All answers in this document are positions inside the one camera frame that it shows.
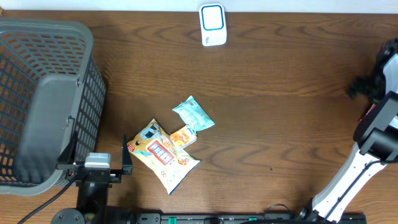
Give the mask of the red orange snack bar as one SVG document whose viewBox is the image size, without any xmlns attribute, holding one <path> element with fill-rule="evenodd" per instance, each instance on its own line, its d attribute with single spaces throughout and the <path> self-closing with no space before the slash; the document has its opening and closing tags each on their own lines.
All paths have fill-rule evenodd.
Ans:
<svg viewBox="0 0 398 224">
<path fill-rule="evenodd" d="M 377 104 L 372 104 L 367 112 L 365 112 L 362 117 L 359 119 L 359 123 L 362 122 L 362 120 L 377 106 Z"/>
</svg>

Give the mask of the small orange snack packet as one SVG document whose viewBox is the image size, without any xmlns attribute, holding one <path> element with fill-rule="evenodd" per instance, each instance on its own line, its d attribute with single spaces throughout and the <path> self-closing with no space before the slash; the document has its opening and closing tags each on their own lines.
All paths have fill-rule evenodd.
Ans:
<svg viewBox="0 0 398 224">
<path fill-rule="evenodd" d="M 170 139 L 175 147 L 184 149 L 197 140 L 197 134 L 189 125 L 185 125 L 171 134 Z"/>
</svg>

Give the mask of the large yellow snack bag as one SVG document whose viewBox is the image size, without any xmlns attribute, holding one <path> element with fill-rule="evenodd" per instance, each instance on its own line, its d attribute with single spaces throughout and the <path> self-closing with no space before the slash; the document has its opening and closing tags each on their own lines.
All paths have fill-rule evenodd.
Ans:
<svg viewBox="0 0 398 224">
<path fill-rule="evenodd" d="M 175 146 L 156 119 L 152 119 L 129 141 L 127 148 L 155 173 L 169 195 L 200 163 L 184 149 Z"/>
</svg>

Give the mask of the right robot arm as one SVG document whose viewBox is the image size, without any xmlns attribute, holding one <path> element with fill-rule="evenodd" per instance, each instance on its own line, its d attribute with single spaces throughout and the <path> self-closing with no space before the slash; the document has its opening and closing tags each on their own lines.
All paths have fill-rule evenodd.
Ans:
<svg viewBox="0 0 398 224">
<path fill-rule="evenodd" d="M 343 167 L 296 216 L 297 221 L 339 223 L 366 183 L 397 163 L 397 39 L 382 44 L 371 73 L 356 77 L 347 94 L 350 98 L 364 95 L 371 106 L 359 120 Z"/>
</svg>

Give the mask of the light teal snack packet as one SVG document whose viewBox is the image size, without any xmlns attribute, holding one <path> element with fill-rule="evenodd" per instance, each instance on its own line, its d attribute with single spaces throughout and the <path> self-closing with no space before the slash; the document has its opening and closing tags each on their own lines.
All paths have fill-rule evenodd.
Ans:
<svg viewBox="0 0 398 224">
<path fill-rule="evenodd" d="M 189 125 L 194 132 L 202 131 L 215 125 L 215 122 L 192 95 L 176 106 L 173 111 L 178 113 L 183 122 Z"/>
</svg>

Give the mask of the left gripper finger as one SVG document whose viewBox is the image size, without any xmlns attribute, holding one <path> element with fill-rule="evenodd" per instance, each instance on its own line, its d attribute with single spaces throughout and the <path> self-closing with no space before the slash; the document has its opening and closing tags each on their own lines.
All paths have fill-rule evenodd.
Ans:
<svg viewBox="0 0 398 224">
<path fill-rule="evenodd" d="M 75 161 L 77 142 L 78 142 L 78 132 L 74 131 L 70 139 L 70 142 L 63 150 L 63 152 L 59 155 L 57 159 L 57 165 L 73 165 Z"/>
<path fill-rule="evenodd" d="M 123 157 L 122 157 L 122 170 L 132 170 L 133 164 L 127 146 L 127 137 L 123 136 Z"/>
</svg>

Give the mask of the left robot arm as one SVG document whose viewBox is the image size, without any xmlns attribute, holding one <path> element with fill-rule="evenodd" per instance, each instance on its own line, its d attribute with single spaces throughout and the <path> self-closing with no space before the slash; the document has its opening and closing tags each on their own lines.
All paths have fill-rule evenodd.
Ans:
<svg viewBox="0 0 398 224">
<path fill-rule="evenodd" d="M 136 218 L 129 209 L 108 205 L 109 189 L 120 184 L 122 176 L 132 174 L 132 159 L 123 138 L 122 168 L 111 168 L 111 155 L 91 152 L 84 161 L 76 155 L 78 133 L 72 138 L 57 159 L 56 169 L 71 172 L 66 188 L 75 184 L 78 187 L 75 208 L 65 208 L 52 218 L 52 223 L 135 223 Z"/>
</svg>

